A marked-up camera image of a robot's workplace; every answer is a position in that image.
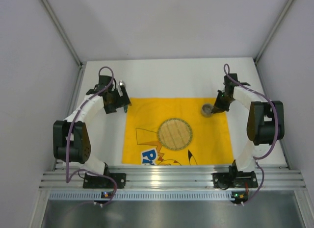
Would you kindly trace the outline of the speckled ceramic cup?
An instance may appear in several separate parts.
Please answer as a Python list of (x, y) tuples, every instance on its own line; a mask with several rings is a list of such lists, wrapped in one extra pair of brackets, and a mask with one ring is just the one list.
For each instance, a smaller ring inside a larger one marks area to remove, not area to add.
[(212, 116), (213, 105), (210, 103), (205, 103), (201, 107), (201, 114), (203, 117), (209, 118)]

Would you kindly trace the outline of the yellow cartoon print cloth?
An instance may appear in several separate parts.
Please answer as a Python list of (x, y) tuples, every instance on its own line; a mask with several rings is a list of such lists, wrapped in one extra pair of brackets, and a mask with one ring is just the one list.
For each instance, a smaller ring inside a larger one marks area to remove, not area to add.
[(214, 98), (132, 98), (122, 163), (156, 166), (227, 165), (234, 160), (225, 113), (204, 117)]

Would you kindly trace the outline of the round woven bamboo plate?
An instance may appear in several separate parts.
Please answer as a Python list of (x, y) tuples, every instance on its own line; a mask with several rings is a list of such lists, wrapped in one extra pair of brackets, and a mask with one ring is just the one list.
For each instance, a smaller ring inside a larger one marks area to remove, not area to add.
[(193, 131), (188, 122), (180, 118), (170, 118), (161, 123), (157, 137), (163, 147), (179, 151), (187, 148), (193, 139)]

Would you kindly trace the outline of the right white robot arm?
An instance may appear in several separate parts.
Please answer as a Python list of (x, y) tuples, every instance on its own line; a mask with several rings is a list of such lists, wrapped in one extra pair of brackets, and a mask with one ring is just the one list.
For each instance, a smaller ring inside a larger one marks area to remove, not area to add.
[(248, 83), (239, 82), (237, 74), (231, 73), (224, 76), (224, 89), (218, 91), (211, 114), (229, 111), (234, 101), (249, 111), (246, 126), (248, 141), (234, 163), (238, 171), (251, 172), (256, 161), (268, 157), (276, 142), (284, 137), (284, 104), (250, 89)]

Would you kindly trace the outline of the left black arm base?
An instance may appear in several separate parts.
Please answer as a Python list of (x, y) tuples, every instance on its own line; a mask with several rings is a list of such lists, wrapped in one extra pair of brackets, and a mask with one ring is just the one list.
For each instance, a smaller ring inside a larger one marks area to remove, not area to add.
[[(111, 173), (109, 175), (116, 183), (118, 189), (123, 189), (126, 185), (125, 173)], [(84, 189), (113, 189), (114, 183), (104, 177), (85, 174), (83, 186)]]

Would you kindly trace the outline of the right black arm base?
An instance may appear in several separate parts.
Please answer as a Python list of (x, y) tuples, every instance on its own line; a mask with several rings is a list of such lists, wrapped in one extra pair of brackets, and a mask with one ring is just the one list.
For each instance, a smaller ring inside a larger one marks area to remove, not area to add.
[(254, 172), (239, 172), (235, 175), (231, 173), (212, 174), (214, 188), (227, 190), (229, 188), (258, 188), (256, 174)]

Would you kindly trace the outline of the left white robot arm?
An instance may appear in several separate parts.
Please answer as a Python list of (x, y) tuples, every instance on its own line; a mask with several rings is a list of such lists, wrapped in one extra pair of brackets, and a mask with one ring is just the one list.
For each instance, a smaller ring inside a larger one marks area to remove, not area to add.
[(79, 106), (64, 120), (53, 124), (53, 155), (64, 162), (66, 181), (74, 174), (70, 173), (70, 164), (78, 165), (77, 172), (87, 172), (93, 176), (109, 176), (108, 165), (91, 153), (88, 125), (99, 112), (116, 113), (118, 108), (131, 105), (126, 85), (112, 76), (99, 76), (99, 82), (88, 90)]

